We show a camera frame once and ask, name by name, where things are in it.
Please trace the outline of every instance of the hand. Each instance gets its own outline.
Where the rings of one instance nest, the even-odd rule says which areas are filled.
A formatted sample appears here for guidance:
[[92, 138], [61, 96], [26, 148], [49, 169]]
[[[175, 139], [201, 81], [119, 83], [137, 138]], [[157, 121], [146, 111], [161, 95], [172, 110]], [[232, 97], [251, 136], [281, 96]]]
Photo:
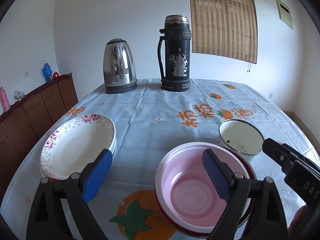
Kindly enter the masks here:
[[291, 224], [288, 227], [289, 239], [291, 238], [294, 230], [297, 228], [298, 224], [300, 223], [300, 220], [302, 218], [302, 214], [303, 214], [305, 208], [306, 208], [306, 206], [299, 208], [298, 211], [296, 212], [296, 214], [294, 215], [294, 218], [292, 219]]

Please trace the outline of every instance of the white wall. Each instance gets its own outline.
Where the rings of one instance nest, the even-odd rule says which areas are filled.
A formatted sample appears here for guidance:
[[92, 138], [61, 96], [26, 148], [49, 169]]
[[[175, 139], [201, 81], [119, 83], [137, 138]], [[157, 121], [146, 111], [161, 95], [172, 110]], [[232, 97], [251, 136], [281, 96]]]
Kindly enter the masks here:
[[306, 11], [304, 19], [304, 64], [295, 114], [320, 142], [320, 35]]
[[[204, 54], [191, 55], [190, 77], [241, 82], [292, 111], [302, 65], [298, 0], [282, 0], [292, 12], [294, 30], [278, 16], [276, 0], [255, 0], [258, 18], [258, 63]], [[156, 48], [159, 29], [170, 14], [191, 20], [189, 0], [56, 0], [54, 42], [59, 69], [73, 72], [78, 98], [103, 83], [105, 44], [128, 41], [138, 78], [160, 78]]]
[[26, 94], [45, 83], [41, 69], [57, 71], [53, 41], [55, 0], [16, 0], [0, 23], [0, 87], [9, 103], [13, 92]]

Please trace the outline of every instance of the tablecloth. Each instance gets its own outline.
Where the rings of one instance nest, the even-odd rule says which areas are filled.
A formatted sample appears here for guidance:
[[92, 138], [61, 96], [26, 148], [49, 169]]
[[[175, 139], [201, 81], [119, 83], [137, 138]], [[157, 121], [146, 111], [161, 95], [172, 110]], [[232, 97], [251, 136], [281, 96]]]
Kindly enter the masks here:
[[[161, 90], [159, 79], [138, 81], [138, 88], [125, 94], [109, 95], [101, 85], [68, 111], [38, 141], [26, 156], [5, 193], [0, 212], [19, 239], [25, 239], [33, 197], [42, 178], [39, 158], [49, 135], [61, 124], [82, 114], [104, 114], [116, 125], [117, 150], [113, 165], [89, 208], [110, 240], [193, 239], [172, 228], [157, 210], [153, 189], [156, 168], [172, 148], [187, 142], [217, 143], [219, 124], [227, 118], [254, 124], [265, 138], [284, 142], [317, 165], [319, 156], [294, 122], [275, 104], [251, 87], [214, 80], [191, 80], [185, 92]], [[281, 168], [267, 155], [251, 163], [258, 179], [271, 176], [284, 205], [287, 223], [303, 200], [284, 183]], [[121, 221], [127, 206], [138, 200], [148, 216], [140, 228]], [[67, 202], [65, 214], [74, 237], [82, 239]], [[244, 225], [237, 231], [238, 239]]]

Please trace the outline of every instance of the stainless steel kettle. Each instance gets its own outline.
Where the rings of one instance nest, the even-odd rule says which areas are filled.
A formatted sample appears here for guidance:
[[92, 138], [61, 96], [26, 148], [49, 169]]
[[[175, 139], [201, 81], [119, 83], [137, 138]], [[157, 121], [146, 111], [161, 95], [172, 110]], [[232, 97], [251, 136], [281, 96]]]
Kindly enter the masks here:
[[103, 58], [106, 93], [119, 94], [137, 88], [136, 69], [128, 43], [113, 39], [106, 45]]

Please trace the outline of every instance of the brown sideboard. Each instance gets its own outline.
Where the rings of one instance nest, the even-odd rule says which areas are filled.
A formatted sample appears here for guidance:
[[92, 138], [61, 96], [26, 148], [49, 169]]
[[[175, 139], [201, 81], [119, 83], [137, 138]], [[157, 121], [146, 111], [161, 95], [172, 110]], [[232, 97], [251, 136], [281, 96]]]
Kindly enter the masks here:
[[70, 73], [36, 88], [0, 115], [0, 203], [29, 151], [77, 103]]

